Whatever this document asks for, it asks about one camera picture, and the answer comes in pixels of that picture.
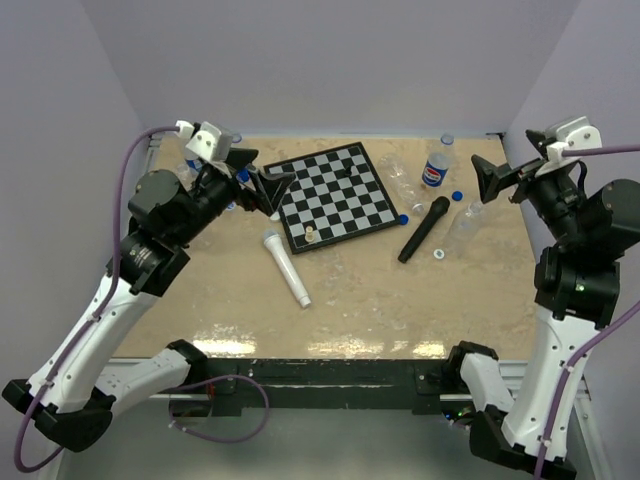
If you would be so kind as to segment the Pepsi labelled bottle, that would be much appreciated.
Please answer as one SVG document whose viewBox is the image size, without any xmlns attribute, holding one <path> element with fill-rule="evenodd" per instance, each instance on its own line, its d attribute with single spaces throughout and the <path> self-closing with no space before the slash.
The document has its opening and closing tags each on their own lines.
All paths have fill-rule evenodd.
<svg viewBox="0 0 640 480">
<path fill-rule="evenodd" d="M 454 142 L 453 135 L 444 133 L 439 143 L 430 150 L 421 174 L 422 184 L 426 188 L 438 188 L 442 185 L 454 161 Z"/>
</svg>

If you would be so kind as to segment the clear bottle without label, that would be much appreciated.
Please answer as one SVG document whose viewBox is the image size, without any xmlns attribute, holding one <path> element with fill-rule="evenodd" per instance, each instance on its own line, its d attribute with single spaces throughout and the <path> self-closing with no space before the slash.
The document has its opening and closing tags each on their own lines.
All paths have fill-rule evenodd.
<svg viewBox="0 0 640 480">
<path fill-rule="evenodd" d="M 378 166 L 385 179 L 390 182 L 393 191 L 409 210 L 415 215 L 423 215 L 424 204 L 404 160 L 395 153 L 388 153 L 380 158 Z"/>
</svg>

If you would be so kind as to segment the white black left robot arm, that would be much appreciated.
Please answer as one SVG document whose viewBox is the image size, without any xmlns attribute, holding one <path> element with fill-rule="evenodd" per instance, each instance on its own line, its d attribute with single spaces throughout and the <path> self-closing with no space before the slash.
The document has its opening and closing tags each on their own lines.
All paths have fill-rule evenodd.
<svg viewBox="0 0 640 480">
<path fill-rule="evenodd" d="M 94 298 L 48 362 L 28 379 L 10 381 L 3 398 L 33 421 L 50 441 L 72 452 L 92 446 L 112 420 L 148 397 L 170 389 L 200 390 L 207 357 L 185 340 L 119 377 L 104 369 L 140 318 L 189 262 L 189 244 L 231 203 L 270 216 L 292 173 L 269 174 L 253 166 L 255 149 L 234 148 L 221 166 L 203 166 L 185 187 L 166 169 L 143 175 L 128 202 L 128 232 Z"/>
</svg>

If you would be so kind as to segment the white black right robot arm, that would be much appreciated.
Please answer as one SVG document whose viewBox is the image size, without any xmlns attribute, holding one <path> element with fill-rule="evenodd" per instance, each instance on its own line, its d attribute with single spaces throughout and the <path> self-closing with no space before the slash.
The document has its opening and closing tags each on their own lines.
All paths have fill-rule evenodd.
<svg viewBox="0 0 640 480">
<path fill-rule="evenodd" d="M 536 337 L 521 386 L 511 394 L 493 354 L 475 349 L 445 369 L 448 386 L 472 395 L 473 455 L 537 479 L 572 479 L 567 427 L 587 360 L 613 334 L 620 258 L 639 241 L 639 185 L 613 180 L 587 194 L 584 158 L 603 155 L 599 130 L 580 117 L 528 131 L 538 157 L 519 167 L 472 159 L 479 196 L 491 202 L 505 189 L 511 202 L 530 203 L 554 242 L 534 272 Z"/>
</svg>

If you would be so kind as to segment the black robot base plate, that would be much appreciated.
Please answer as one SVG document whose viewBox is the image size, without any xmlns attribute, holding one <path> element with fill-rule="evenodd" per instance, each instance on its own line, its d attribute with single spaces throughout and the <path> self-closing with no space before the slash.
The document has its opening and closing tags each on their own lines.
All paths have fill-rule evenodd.
<svg viewBox="0 0 640 480">
<path fill-rule="evenodd" d="M 164 389 L 175 400 L 196 400 L 215 416 L 244 409 L 408 410 L 460 419 L 475 408 L 462 382 L 444 376 L 443 360 L 211 358 L 185 382 Z"/>
</svg>

